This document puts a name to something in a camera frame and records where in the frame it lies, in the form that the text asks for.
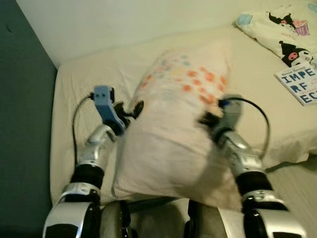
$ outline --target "white bed sheet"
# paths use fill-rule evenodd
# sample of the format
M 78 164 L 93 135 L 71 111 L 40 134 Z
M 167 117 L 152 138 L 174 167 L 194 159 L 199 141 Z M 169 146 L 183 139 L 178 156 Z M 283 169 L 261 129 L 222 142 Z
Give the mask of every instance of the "white bed sheet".
M 264 160 L 266 167 L 282 161 L 299 162 L 308 152 L 317 153 L 317 105 L 303 107 L 276 80 L 275 72 L 287 66 L 272 52 L 260 46 L 233 26 L 175 34 L 147 43 L 122 47 L 76 59 L 58 71 L 53 106 L 51 146 L 51 196 L 56 203 L 73 172 L 71 117 L 79 100 L 95 85 L 115 88 L 116 100 L 131 100 L 135 88 L 152 62 L 166 49 L 205 43 L 218 37 L 233 40 L 233 69 L 228 93 L 239 93 L 258 103 L 271 122 L 271 146 Z M 101 123 L 92 102 L 87 103 L 76 126 L 79 148 Z M 238 131 L 252 145 L 260 147 L 265 124 L 247 107 Z M 114 199 L 111 184 L 116 150 L 109 158 L 102 187 L 102 202 Z

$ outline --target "bed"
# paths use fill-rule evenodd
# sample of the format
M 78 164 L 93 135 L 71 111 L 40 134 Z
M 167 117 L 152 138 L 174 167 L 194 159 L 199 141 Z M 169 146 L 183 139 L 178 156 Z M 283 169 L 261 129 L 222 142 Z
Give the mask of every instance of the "bed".
M 277 166 L 281 162 L 303 162 L 309 154 L 317 154 L 317 105 L 303 107 L 274 78 L 274 73 L 287 68 L 277 56 L 234 26 L 173 34 L 142 44 L 88 55 L 60 66 L 55 85 L 52 122 L 53 203 L 57 202 L 64 186 L 69 183 L 73 171 L 71 117 L 81 98 L 92 91 L 95 85 L 107 84 L 115 88 L 116 100 L 128 103 L 147 68 L 162 52 L 223 37 L 233 40 L 233 68 L 227 93 L 239 93 L 256 102 L 268 114 L 271 122 L 272 143 L 264 161 L 265 167 Z M 251 109 L 244 110 L 243 118 L 238 125 L 238 131 L 253 146 L 260 148 L 265 133 L 264 122 Z M 75 128 L 79 148 L 100 123 L 101 119 L 93 103 L 86 103 L 79 113 Z M 103 204 L 115 199 L 111 185 L 115 173 L 116 154 L 117 150 L 114 149 L 106 168 L 102 187 Z M 284 195 L 291 194 L 287 201 L 292 205 L 291 210 L 308 230 L 311 235 L 309 237 L 314 237 L 314 226 L 317 221 L 315 162 L 312 158 L 308 165 L 282 168 L 270 174 L 273 186 Z M 303 190 L 302 194 L 294 194 L 295 187 L 300 187 Z M 186 199 L 174 203 L 173 206 L 179 209 L 181 217 L 186 220 Z M 228 236 L 243 237 L 241 214 L 226 209 L 220 209 L 220 214 Z

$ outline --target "black cable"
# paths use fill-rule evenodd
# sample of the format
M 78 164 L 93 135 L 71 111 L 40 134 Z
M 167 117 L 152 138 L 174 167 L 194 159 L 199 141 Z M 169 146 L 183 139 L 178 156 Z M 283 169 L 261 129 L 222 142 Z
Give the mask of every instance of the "black cable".
M 270 124 L 269 124 L 269 121 L 268 121 L 268 118 L 267 118 L 265 112 L 257 104 L 255 104 L 254 102 L 252 102 L 250 100 L 244 99 L 244 98 L 229 97 L 229 98 L 225 98 L 223 100 L 220 100 L 219 104 L 221 104 L 221 103 L 223 103 L 225 101 L 231 101 L 231 100 L 243 101 L 243 102 L 246 102 L 248 104 L 251 104 L 253 107 L 258 109 L 260 111 L 260 113 L 263 115 L 263 117 L 264 117 L 264 119 L 266 121 L 266 124 L 267 124 L 266 137 L 265 137 L 264 145 L 263 145 L 263 148 L 262 148 L 262 153 L 260 155 L 260 159 L 263 159 L 265 154 L 267 153 L 268 144 L 269 144 L 269 138 L 270 138 L 270 134 L 271 134 L 271 127 L 270 127 Z
M 82 100 L 80 100 L 80 102 L 78 103 L 74 113 L 73 113 L 73 119 L 72 119 L 72 125 L 71 125 L 71 132 L 72 132 L 72 136 L 73 136 L 73 145 L 74 145 L 74 163 L 75 166 L 77 164 L 77 142 L 76 142 L 76 135 L 75 135 L 75 120 L 76 120 L 76 116 L 77 113 L 80 109 L 80 107 L 84 104 L 84 102 L 88 99 L 94 99 L 94 94 L 90 93 L 89 95 L 85 96 L 84 98 L 82 98 Z

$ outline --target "book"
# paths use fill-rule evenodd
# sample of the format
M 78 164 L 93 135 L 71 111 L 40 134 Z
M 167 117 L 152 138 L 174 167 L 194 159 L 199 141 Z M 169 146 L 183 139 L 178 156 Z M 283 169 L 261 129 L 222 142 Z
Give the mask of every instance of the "book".
M 317 102 L 317 71 L 309 62 L 295 65 L 274 76 L 303 106 Z

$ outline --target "white pillow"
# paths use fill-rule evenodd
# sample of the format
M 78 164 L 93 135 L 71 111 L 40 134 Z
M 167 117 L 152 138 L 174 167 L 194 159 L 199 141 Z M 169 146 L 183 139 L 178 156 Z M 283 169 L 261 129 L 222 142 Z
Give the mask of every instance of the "white pillow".
M 229 74 L 227 42 L 165 53 L 150 68 L 134 102 L 144 100 L 118 158 L 113 190 L 188 197 L 237 208 L 232 175 L 197 120 L 221 97 Z

